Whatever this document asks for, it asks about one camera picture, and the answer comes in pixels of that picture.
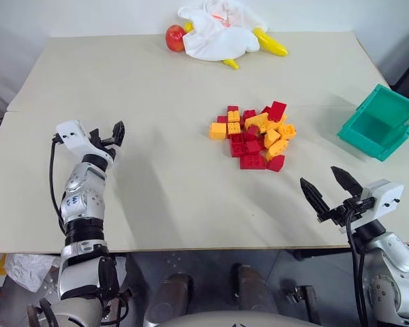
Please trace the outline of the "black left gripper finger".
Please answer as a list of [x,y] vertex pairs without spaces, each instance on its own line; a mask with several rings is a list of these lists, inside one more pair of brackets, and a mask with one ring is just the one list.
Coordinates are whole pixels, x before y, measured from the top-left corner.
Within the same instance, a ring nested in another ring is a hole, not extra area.
[[112,129],[112,143],[121,146],[125,136],[125,125],[123,121],[115,123]]

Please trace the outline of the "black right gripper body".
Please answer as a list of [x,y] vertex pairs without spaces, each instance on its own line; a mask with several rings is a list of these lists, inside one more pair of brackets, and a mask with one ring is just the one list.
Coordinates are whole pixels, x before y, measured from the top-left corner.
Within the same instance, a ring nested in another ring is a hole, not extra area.
[[362,217],[362,214],[374,207],[376,199],[369,197],[364,200],[357,200],[356,198],[348,198],[344,200],[343,204],[329,208],[326,203],[321,200],[319,204],[315,205],[315,211],[319,222],[331,220],[335,225],[345,227],[348,218],[353,222]]

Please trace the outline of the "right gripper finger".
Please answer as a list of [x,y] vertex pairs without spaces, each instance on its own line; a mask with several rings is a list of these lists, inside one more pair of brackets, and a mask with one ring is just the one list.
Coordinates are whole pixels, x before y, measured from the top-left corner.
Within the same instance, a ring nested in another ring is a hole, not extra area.
[[338,184],[353,198],[361,196],[363,188],[349,172],[336,166],[331,166],[331,170]]
[[322,199],[322,194],[313,184],[304,178],[300,178],[300,185],[305,199],[310,203],[317,214],[323,214],[330,211],[329,206]]

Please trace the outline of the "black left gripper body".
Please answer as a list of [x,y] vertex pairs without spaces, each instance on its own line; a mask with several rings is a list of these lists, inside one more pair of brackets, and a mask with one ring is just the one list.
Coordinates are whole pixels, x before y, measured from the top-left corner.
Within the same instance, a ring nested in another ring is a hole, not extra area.
[[116,138],[114,136],[110,138],[102,139],[100,137],[99,129],[93,129],[89,132],[89,141],[90,143],[95,146],[97,149],[108,151],[110,147],[116,145]]

